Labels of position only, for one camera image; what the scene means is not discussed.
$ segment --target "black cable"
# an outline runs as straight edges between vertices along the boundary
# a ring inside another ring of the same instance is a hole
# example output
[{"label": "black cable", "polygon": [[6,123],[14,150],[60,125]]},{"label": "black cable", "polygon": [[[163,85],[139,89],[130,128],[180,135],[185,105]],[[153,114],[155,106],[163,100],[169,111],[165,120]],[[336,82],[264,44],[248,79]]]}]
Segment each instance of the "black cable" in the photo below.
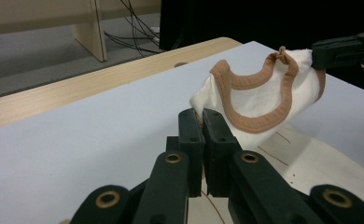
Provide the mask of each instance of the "black cable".
[{"label": "black cable", "polygon": [[[109,34],[108,32],[104,31],[104,34],[114,43],[122,45],[124,47],[130,48],[130,49],[136,49],[138,50],[138,52],[140,53],[140,55],[142,57],[146,57],[146,55],[143,53],[144,52],[149,52],[149,53],[162,53],[164,52],[164,50],[161,50],[160,52],[154,51],[154,50],[150,50],[150,49],[143,49],[141,47],[139,47],[139,43],[138,40],[141,39],[148,39],[150,40],[153,44],[155,44],[156,46],[159,46],[159,44],[154,41],[153,39],[157,37],[157,34],[154,33],[151,29],[149,29],[149,27],[147,27],[147,25],[135,14],[135,12],[133,11],[133,6],[130,2],[130,0],[128,0],[127,3],[125,3],[123,0],[120,0],[120,2],[130,11],[130,18],[131,20],[129,21],[127,18],[126,21],[132,26],[132,32],[133,32],[133,37],[120,37],[120,36],[115,36],[112,34]],[[153,35],[148,34],[145,31],[145,28],[143,27],[145,26]],[[146,37],[139,37],[137,36],[137,32],[141,33],[142,35],[145,35]],[[123,40],[128,40],[131,39],[133,40],[134,44],[129,44]]]}]

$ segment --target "white table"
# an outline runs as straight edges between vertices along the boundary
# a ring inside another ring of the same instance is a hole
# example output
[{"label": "white table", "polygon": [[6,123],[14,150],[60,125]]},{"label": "white table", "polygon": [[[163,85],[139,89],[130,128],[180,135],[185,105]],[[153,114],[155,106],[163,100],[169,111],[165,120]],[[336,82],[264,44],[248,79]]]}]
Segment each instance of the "white table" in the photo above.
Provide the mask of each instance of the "white table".
[{"label": "white table", "polygon": [[[101,186],[135,187],[149,177],[166,137],[177,136],[177,114],[190,108],[217,61],[253,73],[271,52],[250,42],[0,127],[0,224],[60,223]],[[327,78],[323,98],[291,123],[297,129],[280,131],[299,140],[277,155],[288,167],[264,156],[302,192],[326,182],[364,200],[364,91]],[[264,144],[277,153],[275,145],[282,147],[277,136]],[[189,223],[220,223],[205,200],[190,200]],[[230,223],[225,200],[213,200]]]}]

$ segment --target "wooden table edge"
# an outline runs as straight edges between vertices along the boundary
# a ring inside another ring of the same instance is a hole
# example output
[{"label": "wooden table edge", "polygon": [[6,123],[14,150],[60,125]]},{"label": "wooden table edge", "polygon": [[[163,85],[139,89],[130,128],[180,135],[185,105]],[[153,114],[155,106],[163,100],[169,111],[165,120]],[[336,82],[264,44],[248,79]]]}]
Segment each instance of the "wooden table edge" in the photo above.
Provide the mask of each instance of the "wooden table edge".
[{"label": "wooden table edge", "polygon": [[0,97],[0,127],[242,45],[219,37],[181,49]]}]

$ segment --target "black mount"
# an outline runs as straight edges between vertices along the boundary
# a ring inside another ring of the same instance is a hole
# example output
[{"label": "black mount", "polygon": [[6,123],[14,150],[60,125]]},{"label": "black mount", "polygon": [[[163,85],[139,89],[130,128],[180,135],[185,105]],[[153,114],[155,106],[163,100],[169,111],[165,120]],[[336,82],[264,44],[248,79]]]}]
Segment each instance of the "black mount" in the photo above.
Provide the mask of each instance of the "black mount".
[{"label": "black mount", "polygon": [[104,186],[92,192],[70,224],[182,224],[189,197],[202,195],[203,167],[208,194],[229,199],[234,223],[364,224],[364,202],[332,185],[314,186],[310,195],[292,188],[270,163],[242,150],[221,114],[178,115],[179,136],[167,137],[149,179],[131,190]]}]

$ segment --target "gray floor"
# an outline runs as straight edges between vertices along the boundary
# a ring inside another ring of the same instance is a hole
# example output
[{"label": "gray floor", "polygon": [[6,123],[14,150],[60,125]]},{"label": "gray floor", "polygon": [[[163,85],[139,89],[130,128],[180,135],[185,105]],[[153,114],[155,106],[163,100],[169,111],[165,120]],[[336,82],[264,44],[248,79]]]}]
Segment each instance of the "gray floor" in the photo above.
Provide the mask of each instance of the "gray floor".
[{"label": "gray floor", "polygon": [[[134,19],[134,29],[130,17],[103,21],[103,28],[116,36],[145,37],[139,31],[154,35],[150,28],[160,26],[159,13],[139,19],[143,28]],[[135,45],[132,39],[124,41]],[[0,35],[0,97],[161,52],[156,42],[136,41],[154,52],[124,47],[105,37],[107,61],[100,63],[74,39],[72,26]]]}]

